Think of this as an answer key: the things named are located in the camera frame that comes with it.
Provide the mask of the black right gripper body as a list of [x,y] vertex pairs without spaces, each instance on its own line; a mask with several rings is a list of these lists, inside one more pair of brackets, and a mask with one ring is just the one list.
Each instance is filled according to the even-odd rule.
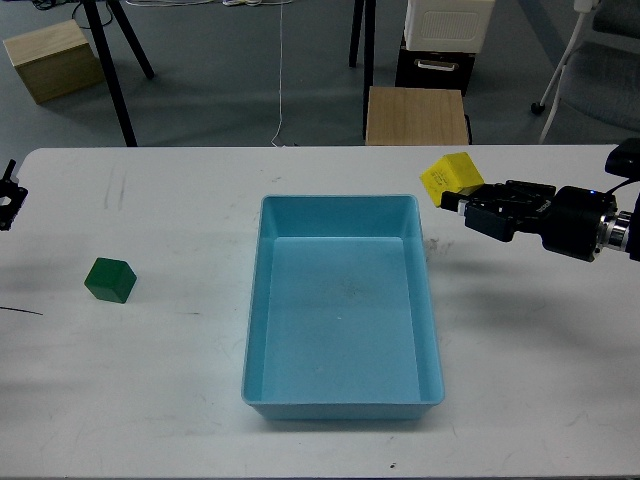
[[509,196],[473,196],[466,227],[508,243],[517,232],[540,237],[544,249],[592,262],[601,250],[604,221],[617,211],[611,193],[508,180]]

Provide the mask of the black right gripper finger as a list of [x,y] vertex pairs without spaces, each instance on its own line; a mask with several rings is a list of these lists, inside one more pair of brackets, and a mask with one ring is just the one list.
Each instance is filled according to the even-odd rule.
[[440,208],[443,210],[455,212],[459,216],[465,216],[467,204],[472,199],[472,195],[445,191],[441,195]]
[[509,196],[510,187],[504,183],[484,184],[475,189],[471,196]]

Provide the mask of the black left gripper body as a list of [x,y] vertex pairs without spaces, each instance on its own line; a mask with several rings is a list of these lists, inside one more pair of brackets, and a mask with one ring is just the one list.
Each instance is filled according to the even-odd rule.
[[1,203],[0,227],[2,231],[9,231],[11,229],[27,195],[28,190],[19,186],[11,179],[1,181],[1,198],[7,200],[7,203]]

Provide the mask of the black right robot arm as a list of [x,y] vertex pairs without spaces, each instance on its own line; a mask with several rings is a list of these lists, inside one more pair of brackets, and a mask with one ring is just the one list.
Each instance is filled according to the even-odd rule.
[[456,192],[448,187],[440,207],[464,225],[501,242],[519,233],[540,237],[550,252],[592,262],[604,250],[639,260],[639,204],[623,208],[620,189],[639,183],[639,140],[629,138],[608,154],[604,169],[621,182],[606,190],[507,180]]

